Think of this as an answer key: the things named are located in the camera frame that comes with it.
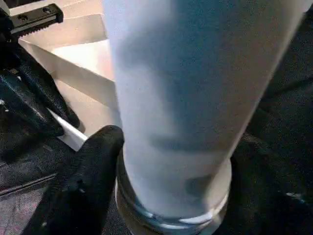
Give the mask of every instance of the screw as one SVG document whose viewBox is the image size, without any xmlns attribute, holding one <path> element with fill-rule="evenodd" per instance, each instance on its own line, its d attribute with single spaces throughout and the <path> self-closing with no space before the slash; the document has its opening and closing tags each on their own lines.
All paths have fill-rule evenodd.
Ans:
<svg viewBox="0 0 313 235">
<path fill-rule="evenodd" d="M 47 14 L 49 14 L 49 13 L 52 12 L 49 7 L 44 7 L 44 8 L 43 8 L 43 11 L 44 11 L 45 13 L 47 13 Z"/>
<path fill-rule="evenodd" d="M 19 15 L 19 16 L 18 16 L 18 19 L 19 19 L 20 21 L 27 21 L 27 20 L 28 20 L 28 17 L 27 17 L 26 15 Z"/>
</svg>

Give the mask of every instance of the black glove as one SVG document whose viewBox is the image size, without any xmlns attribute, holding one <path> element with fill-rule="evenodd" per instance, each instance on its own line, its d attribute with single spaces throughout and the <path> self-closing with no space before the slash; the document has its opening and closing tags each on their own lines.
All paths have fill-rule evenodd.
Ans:
<svg viewBox="0 0 313 235">
<path fill-rule="evenodd" d="M 101 235 L 123 143 L 116 126 L 91 136 L 64 163 L 22 235 Z"/>
<path fill-rule="evenodd" d="M 79 126 L 51 75 L 23 47 L 6 43 L 0 52 L 0 100 L 9 112 L 47 135 L 61 136 L 63 129 L 46 107 Z"/>
</svg>

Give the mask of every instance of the white cylinder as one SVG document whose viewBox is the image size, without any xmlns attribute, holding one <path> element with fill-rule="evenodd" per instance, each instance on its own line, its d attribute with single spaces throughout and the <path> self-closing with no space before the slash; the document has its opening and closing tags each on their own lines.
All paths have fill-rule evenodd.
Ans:
<svg viewBox="0 0 313 235">
<path fill-rule="evenodd" d="M 104 0 L 136 199 L 162 218 L 210 211 L 302 17 L 300 0 Z M 221 185 L 216 199 L 228 193 Z"/>
</svg>

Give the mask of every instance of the metal clamp jaw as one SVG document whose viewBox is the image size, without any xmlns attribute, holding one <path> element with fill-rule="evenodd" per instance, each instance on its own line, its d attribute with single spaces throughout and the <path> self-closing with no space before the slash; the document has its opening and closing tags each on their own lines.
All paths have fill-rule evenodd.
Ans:
<svg viewBox="0 0 313 235">
<path fill-rule="evenodd" d="M 0 0 L 0 43 L 17 41 L 26 34 L 63 22 L 63 12 L 56 4 L 10 16 L 7 5 Z"/>
</svg>

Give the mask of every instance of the black gloved finger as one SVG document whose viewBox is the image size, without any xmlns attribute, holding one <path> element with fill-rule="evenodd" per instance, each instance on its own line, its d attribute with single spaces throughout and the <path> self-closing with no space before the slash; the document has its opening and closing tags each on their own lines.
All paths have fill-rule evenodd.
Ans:
<svg viewBox="0 0 313 235">
<path fill-rule="evenodd" d="M 14 68 L 29 90 L 46 107 L 78 127 L 80 124 L 78 116 L 67 106 L 51 75 L 18 43 L 10 43 L 8 50 L 18 60 Z"/>
<path fill-rule="evenodd" d="M 40 132 L 51 136 L 64 134 L 63 128 L 51 113 L 36 101 L 26 85 L 9 71 L 0 70 L 0 99 L 8 110 Z"/>
<path fill-rule="evenodd" d="M 100 235 L 115 183 L 123 133 L 91 136 L 53 180 L 22 235 Z"/>
</svg>

